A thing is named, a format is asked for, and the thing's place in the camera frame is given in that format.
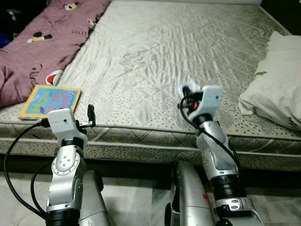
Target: pink blanket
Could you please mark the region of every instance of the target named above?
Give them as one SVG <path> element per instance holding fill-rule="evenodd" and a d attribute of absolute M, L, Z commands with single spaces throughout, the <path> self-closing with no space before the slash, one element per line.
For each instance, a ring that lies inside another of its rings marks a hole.
<path fill-rule="evenodd" d="M 56 85 L 109 0 L 52 0 L 0 49 L 0 107 L 27 100 L 36 84 Z"/>

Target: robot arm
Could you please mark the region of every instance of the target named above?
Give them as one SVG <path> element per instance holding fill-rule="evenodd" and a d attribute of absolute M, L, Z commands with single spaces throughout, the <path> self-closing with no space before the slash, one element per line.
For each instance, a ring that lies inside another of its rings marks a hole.
<path fill-rule="evenodd" d="M 48 194 L 47 226 L 79 225 L 82 180 L 86 171 L 83 148 L 87 145 L 87 136 L 82 128 L 95 125 L 92 105 L 88 107 L 88 115 L 91 121 L 83 124 L 74 119 L 71 109 L 51 111 L 47 115 L 60 145 L 51 166 L 53 178 Z"/>
<path fill-rule="evenodd" d="M 230 150 L 228 137 L 218 122 L 213 121 L 221 101 L 222 88 L 204 86 L 199 95 L 189 94 L 187 87 L 184 88 L 185 93 L 188 93 L 185 102 L 188 119 L 200 128 L 200 132 L 197 133 L 197 147 L 202 153 L 206 176 L 213 186 L 214 210 L 220 219 L 217 225 L 262 226 L 253 202 L 247 198 L 245 188 L 241 184 L 236 162 L 221 145 L 202 132 L 204 130 Z"/>

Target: white pillow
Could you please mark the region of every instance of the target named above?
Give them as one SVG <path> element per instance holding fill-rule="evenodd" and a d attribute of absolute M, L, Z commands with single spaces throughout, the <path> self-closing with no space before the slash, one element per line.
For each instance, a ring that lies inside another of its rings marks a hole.
<path fill-rule="evenodd" d="M 238 98 L 240 111 L 301 130 L 301 36 L 273 32 L 269 40 L 255 80 Z"/>

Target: wire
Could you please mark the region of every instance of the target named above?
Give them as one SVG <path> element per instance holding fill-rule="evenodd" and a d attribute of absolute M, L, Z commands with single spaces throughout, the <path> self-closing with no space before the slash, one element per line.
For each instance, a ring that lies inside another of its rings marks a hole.
<path fill-rule="evenodd" d="M 34 207 L 32 207 L 30 204 L 28 204 L 27 202 L 25 202 L 17 193 L 17 191 L 15 190 L 14 186 L 12 185 L 9 175 L 8 175 L 8 171 L 7 171 L 7 159 L 9 154 L 11 153 L 11 151 L 13 150 L 14 146 L 16 145 L 16 143 L 18 142 L 18 140 L 29 130 L 41 126 L 41 122 L 38 122 L 34 125 L 31 125 L 30 127 L 27 127 L 25 130 L 23 130 L 14 140 L 14 142 L 10 145 L 8 151 L 5 154 L 5 158 L 4 158 L 4 176 L 6 179 L 6 182 L 8 183 L 9 189 L 11 190 L 11 192 L 13 193 L 13 195 L 15 196 L 15 198 L 23 205 L 25 206 L 27 209 L 29 209 L 30 211 L 34 212 L 35 214 L 37 214 L 38 216 L 40 216 L 43 219 L 46 219 L 44 214 L 41 213 L 40 211 L 38 211 L 37 209 L 35 209 Z"/>
<path fill-rule="evenodd" d="M 195 95 L 187 95 L 185 96 L 181 101 L 180 101 L 180 111 L 181 111 L 181 115 L 183 116 L 183 118 L 194 128 L 196 128 L 197 130 L 199 130 L 201 133 L 204 133 L 206 136 L 210 137 L 216 144 L 218 144 L 231 158 L 232 160 L 236 163 L 238 171 L 240 171 L 240 163 L 239 163 L 239 158 L 238 155 L 236 153 L 236 151 L 233 151 L 234 154 L 231 153 L 231 151 L 218 139 L 216 139 L 214 136 L 212 136 L 210 133 L 206 132 L 204 128 L 200 128 L 198 125 L 196 125 L 195 123 L 193 123 L 192 121 L 189 120 L 189 118 L 186 116 L 186 114 L 184 113 L 183 110 L 183 103 L 185 99 L 189 99 L 194 97 Z"/>
<path fill-rule="evenodd" d="M 37 207 L 37 209 L 46 216 L 46 212 L 43 210 L 43 208 L 39 205 L 37 199 L 36 199 L 36 195 L 34 193 L 34 181 L 37 177 L 37 175 L 41 172 L 41 170 L 43 170 L 44 168 L 46 168 L 47 166 L 51 165 L 51 163 L 48 163 L 47 165 L 45 166 L 42 166 L 40 167 L 32 176 L 32 180 L 31 180 L 31 183 L 30 183 L 30 192 L 32 194 L 32 201 L 34 203 L 34 205 Z"/>

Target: white quilted mattress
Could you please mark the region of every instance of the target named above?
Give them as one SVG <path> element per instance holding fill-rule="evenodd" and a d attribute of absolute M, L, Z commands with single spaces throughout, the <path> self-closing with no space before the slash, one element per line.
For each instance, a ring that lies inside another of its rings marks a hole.
<path fill-rule="evenodd" d="M 175 87 L 178 80 L 194 80 L 200 86 L 224 86 L 215 119 L 228 135 L 244 137 L 243 143 L 236 141 L 239 147 L 252 144 L 261 149 L 269 139 L 279 139 L 298 151 L 301 133 L 256 114 L 243 117 L 238 107 L 238 96 L 254 79 L 273 31 L 286 34 L 255 5 L 115 0 L 58 85 L 82 89 L 76 119 L 85 121 L 87 105 L 93 104 L 98 124 L 148 130 L 95 129 L 88 133 L 90 140 L 191 146 L 191 140 L 185 143 L 186 136 L 163 137 L 152 128 L 191 136 L 194 129 L 177 109 Z M 2 126 L 12 129 L 8 121 L 18 121 L 22 106 L 0 109 L 1 120 L 6 121 Z M 46 134 L 38 137 L 49 139 Z M 0 135 L 15 136 L 12 131 Z"/>

